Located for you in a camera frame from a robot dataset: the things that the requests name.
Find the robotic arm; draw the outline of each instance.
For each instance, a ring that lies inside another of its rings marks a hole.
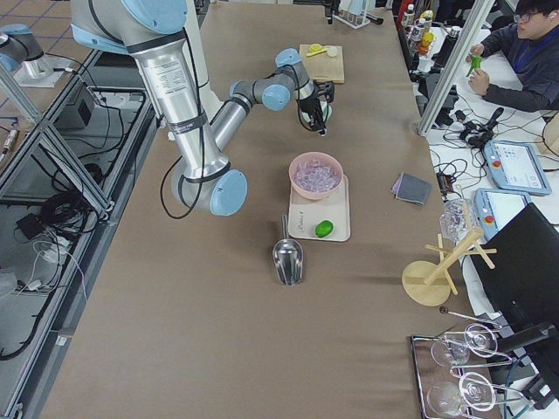
[[[0,64],[9,72],[22,65],[32,79],[52,74],[41,45],[24,24],[8,24],[0,28]]]
[[[220,216],[241,208],[247,192],[245,176],[231,169],[221,150],[255,104],[279,111],[294,95],[309,117],[309,129],[326,133],[319,97],[332,101],[333,86],[313,82],[294,49],[278,55],[272,77],[233,85],[231,97],[222,105],[205,80],[197,20],[187,19],[189,11],[194,14],[193,0],[72,0],[71,7],[77,42],[135,59],[148,95],[180,149],[182,159],[172,188],[185,205]],[[184,57],[185,44],[196,67],[192,72]]]

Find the cutting board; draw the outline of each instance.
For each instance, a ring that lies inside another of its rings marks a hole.
[[[340,46],[335,45],[338,49],[336,57],[329,57],[327,53],[307,57],[308,47],[311,45],[299,45],[299,55],[303,60],[305,68],[311,79],[316,81],[333,81],[334,83],[343,83],[345,78],[343,75],[343,51]]]

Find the green object in hand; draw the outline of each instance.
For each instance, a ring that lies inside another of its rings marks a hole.
[[[468,72],[466,77],[470,77],[470,74],[472,74],[473,70],[475,70],[476,68],[481,68],[481,60],[483,58],[480,57],[479,55],[472,54],[470,55],[470,59],[472,60],[470,63],[470,71]]]
[[[321,221],[314,229],[314,234],[319,238],[324,238],[334,230],[334,225],[330,220]]]

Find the small book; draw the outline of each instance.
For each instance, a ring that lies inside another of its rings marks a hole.
[[[423,206],[433,185],[414,175],[402,172],[392,187],[396,199]]]

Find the power strip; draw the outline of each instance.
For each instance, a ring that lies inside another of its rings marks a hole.
[[[60,259],[68,253],[70,249],[70,241],[64,237],[57,236],[56,242],[51,244],[51,247],[43,251],[41,257],[49,264],[58,264]]]

